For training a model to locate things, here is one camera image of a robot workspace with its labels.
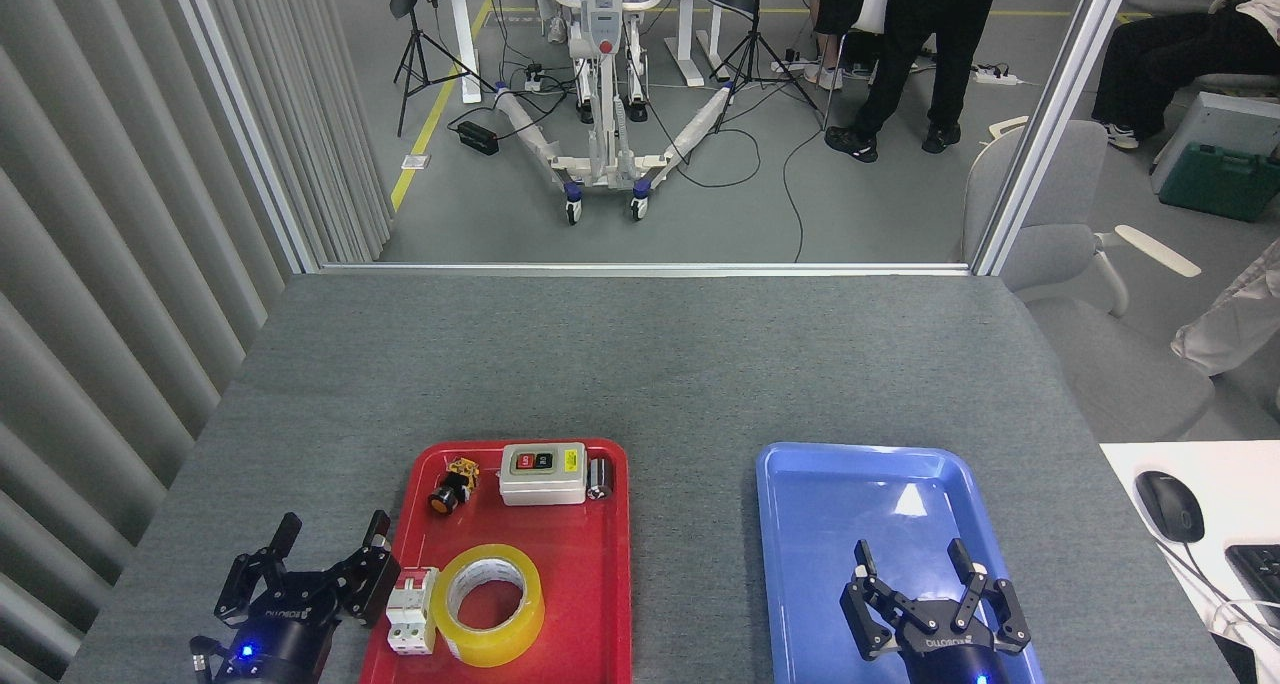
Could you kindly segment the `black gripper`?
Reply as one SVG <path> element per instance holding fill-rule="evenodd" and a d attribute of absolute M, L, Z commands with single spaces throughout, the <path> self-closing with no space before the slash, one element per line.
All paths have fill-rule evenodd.
<path fill-rule="evenodd" d="M 330 589 L 284 588 L 284 560 L 302 528 L 283 515 L 268 546 L 238 555 L 215 603 L 215 616 L 236 629 L 215 683 L 316 683 L 332 648 L 339 611 L 371 628 L 384 614 L 401 566 L 390 552 L 390 516 L 375 510 L 356 551 L 326 570 Z M 260 582 L 266 590 L 253 599 Z"/>
<path fill-rule="evenodd" d="M 840 596 L 858 652 L 874 661 L 899 649 L 911 683 L 1009 683 L 998 652 L 1021 653 L 1030 643 L 1015 588 L 977 562 L 963 539 L 952 538 L 947 553 L 963 597 L 957 605 L 915 605 L 884 584 L 868 541 L 858 541 L 856 565 Z M 995 612 L 995 629 L 975 616 L 982 601 Z"/>

